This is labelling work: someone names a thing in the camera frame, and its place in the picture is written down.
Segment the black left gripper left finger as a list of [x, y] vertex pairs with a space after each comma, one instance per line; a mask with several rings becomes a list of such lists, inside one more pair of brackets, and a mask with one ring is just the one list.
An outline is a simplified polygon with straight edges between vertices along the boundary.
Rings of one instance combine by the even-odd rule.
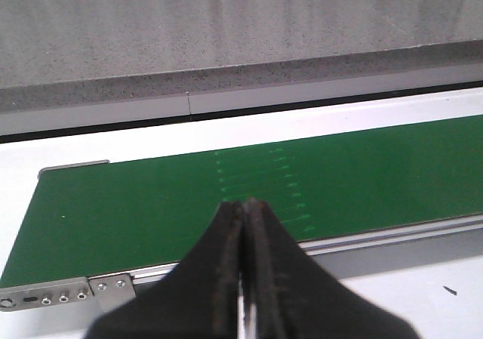
[[236, 338], [244, 212], [222, 203], [189, 253], [161, 281], [101, 316], [88, 338]]

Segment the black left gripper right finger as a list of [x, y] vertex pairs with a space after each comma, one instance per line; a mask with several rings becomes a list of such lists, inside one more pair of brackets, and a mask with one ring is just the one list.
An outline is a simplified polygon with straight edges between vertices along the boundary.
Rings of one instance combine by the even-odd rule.
[[290, 236], [267, 202], [244, 204], [245, 302], [257, 338], [416, 338], [405, 320], [337, 281]]

